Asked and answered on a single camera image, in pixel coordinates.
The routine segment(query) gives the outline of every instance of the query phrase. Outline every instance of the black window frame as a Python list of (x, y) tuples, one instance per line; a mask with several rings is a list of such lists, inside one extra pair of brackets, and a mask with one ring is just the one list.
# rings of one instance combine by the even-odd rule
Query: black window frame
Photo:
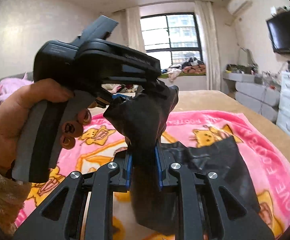
[[(195, 30), (196, 30), (197, 45), (198, 45), (198, 47), (177, 47), (177, 48), (172, 48), (171, 47), (170, 38), (169, 38), (169, 47), (170, 48), (166, 48), (166, 49), (147, 49), (146, 50), (146, 53), (150, 53), (150, 52), (161, 52), (161, 51), (170, 51), (170, 52), (172, 52), (172, 51), (199, 51), (199, 53), (200, 53), (200, 60), (203, 61), (203, 55), (202, 55), (202, 51), (201, 51), (200, 34), (199, 34), (199, 30), (198, 30), (198, 24), (197, 24), (197, 19), (196, 19), (195, 13), (193, 13), (193, 12), (162, 13), (162, 14), (153, 14), (153, 15), (143, 16), (143, 17), (141, 17), (141, 19), (158, 17), (158, 16), (166, 16), (167, 32), (168, 32), (168, 36), (169, 36), (169, 25), (168, 25), (168, 19), (167, 19), (167, 16), (168, 15), (193, 15), (194, 16), (194, 23), (195, 23)], [(172, 53), (170, 53), (170, 57), (171, 57), (171, 63), (174, 64), (173, 63)]]

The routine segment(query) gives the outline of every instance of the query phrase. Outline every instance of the fuzzy beige sleeve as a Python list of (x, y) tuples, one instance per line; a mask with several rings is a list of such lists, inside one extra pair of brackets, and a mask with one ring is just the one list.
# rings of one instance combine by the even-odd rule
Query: fuzzy beige sleeve
[(14, 222), (30, 189), (30, 183), (20, 185), (0, 174), (0, 228), (4, 233), (12, 235), (15, 232)]

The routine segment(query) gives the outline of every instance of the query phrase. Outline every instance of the brown bed sheet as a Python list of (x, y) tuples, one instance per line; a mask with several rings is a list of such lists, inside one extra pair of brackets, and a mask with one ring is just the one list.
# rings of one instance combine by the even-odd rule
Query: brown bed sheet
[[(219, 91), (180, 91), (179, 102), (174, 112), (193, 110), (218, 110), (243, 113), (249, 122), (275, 145), (290, 163), (290, 136), (260, 114), (246, 108), (236, 100)], [(91, 109), (92, 115), (103, 113), (104, 109)]]

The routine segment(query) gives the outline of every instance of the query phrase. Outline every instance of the television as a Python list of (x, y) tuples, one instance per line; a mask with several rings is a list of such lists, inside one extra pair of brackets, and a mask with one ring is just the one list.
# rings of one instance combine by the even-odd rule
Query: television
[(290, 53), (290, 11), (267, 20), (267, 26), (274, 52)]

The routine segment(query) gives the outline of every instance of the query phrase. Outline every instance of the air conditioner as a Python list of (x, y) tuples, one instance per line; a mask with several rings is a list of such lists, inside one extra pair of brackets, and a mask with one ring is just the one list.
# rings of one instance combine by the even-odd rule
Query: air conditioner
[(227, 6), (227, 9), (231, 15), (237, 16), (250, 4), (250, 0), (231, 0)]

